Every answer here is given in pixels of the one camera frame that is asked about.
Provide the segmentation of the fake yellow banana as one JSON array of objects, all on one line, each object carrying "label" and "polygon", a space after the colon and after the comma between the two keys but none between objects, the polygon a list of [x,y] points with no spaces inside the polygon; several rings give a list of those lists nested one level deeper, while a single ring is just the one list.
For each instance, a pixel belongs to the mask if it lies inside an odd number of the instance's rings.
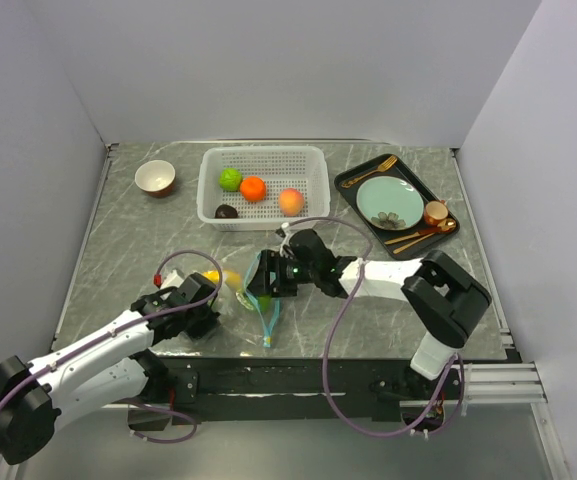
[{"label": "fake yellow banana", "polygon": [[215,285],[217,285],[219,281],[222,281],[223,284],[233,291],[240,291],[243,289],[243,279],[240,274],[232,270],[223,270],[222,273],[223,278],[221,278],[217,270],[205,271],[202,275]]}]

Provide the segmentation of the clear zip top bag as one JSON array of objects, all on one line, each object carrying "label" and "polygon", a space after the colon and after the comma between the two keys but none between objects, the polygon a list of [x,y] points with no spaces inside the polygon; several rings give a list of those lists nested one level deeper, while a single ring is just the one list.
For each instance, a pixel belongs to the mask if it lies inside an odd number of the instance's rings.
[{"label": "clear zip top bag", "polygon": [[[272,299],[270,308],[262,313],[257,306],[256,297],[246,291],[246,281],[254,275],[259,255],[260,253],[252,254],[243,263],[218,261],[221,272],[232,270],[241,275],[243,289],[233,291],[219,281],[222,287],[218,295],[207,304],[210,312],[219,316],[215,326],[196,341],[201,347],[207,346],[214,350],[221,344],[234,344],[237,341],[262,348],[273,346],[273,330],[279,321],[281,301]],[[201,275],[205,271],[217,270],[214,268],[216,259],[209,254],[199,252],[193,253],[193,256],[200,258],[201,262],[207,266],[207,270],[198,270]]]}]

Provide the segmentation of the fake red apple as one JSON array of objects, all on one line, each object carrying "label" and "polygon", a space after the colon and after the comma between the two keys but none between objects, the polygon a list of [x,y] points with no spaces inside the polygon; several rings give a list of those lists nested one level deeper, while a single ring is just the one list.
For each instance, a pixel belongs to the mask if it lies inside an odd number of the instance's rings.
[{"label": "fake red apple", "polygon": [[305,198],[299,190],[287,188],[279,194],[278,205],[285,216],[294,217],[304,208]]}]

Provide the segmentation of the fake orange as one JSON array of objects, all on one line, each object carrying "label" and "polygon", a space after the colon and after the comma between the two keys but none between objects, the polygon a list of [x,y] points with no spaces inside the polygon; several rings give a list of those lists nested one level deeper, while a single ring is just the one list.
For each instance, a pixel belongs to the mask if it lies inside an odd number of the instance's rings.
[{"label": "fake orange", "polygon": [[249,176],[243,179],[239,191],[248,202],[256,203],[266,197],[267,187],[261,178]]}]

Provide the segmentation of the fake dark purple fruit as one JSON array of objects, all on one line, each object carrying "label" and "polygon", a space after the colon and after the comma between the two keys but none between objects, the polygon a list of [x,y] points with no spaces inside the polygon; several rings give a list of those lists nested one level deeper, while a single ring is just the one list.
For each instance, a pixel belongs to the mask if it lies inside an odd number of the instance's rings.
[{"label": "fake dark purple fruit", "polygon": [[239,217],[239,213],[235,207],[227,204],[221,204],[216,208],[214,216],[216,219],[237,219]]}]

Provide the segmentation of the fake green cabbage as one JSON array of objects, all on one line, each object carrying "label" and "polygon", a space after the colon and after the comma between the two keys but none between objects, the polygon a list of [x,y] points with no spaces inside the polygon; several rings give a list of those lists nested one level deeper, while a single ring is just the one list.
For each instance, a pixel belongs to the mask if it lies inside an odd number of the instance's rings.
[{"label": "fake green cabbage", "polygon": [[219,186],[227,192],[237,192],[243,181],[242,174],[234,168],[224,168],[219,176]]}]

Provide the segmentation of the fake green round vegetable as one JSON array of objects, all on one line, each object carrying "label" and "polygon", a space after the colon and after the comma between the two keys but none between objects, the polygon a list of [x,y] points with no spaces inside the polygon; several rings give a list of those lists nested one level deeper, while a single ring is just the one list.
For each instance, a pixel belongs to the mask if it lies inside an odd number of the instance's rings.
[{"label": "fake green round vegetable", "polygon": [[262,313],[265,313],[272,303],[272,298],[270,296],[258,296],[255,298],[257,306]]}]

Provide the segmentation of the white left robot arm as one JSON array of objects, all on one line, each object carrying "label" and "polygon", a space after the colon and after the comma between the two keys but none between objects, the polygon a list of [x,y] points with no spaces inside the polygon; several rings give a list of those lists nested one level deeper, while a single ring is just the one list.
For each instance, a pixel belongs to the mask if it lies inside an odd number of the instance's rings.
[{"label": "white left robot arm", "polygon": [[199,273],[143,295],[106,326],[61,349],[23,362],[0,363],[0,456],[30,459],[54,434],[118,401],[178,397],[175,376],[153,346],[185,334],[207,335],[218,324],[217,284]]}]

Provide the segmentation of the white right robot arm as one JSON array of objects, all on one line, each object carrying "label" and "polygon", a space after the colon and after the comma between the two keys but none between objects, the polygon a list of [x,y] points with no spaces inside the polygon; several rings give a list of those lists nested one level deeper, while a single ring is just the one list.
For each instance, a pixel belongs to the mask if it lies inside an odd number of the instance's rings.
[{"label": "white right robot arm", "polygon": [[492,303],[488,290],[442,251],[407,261],[340,256],[312,229],[288,235],[277,251],[261,251],[244,277],[244,292],[252,301],[287,298],[304,284],[331,298],[382,298],[412,307],[426,330],[405,375],[407,390],[417,398],[440,387],[446,364]]}]

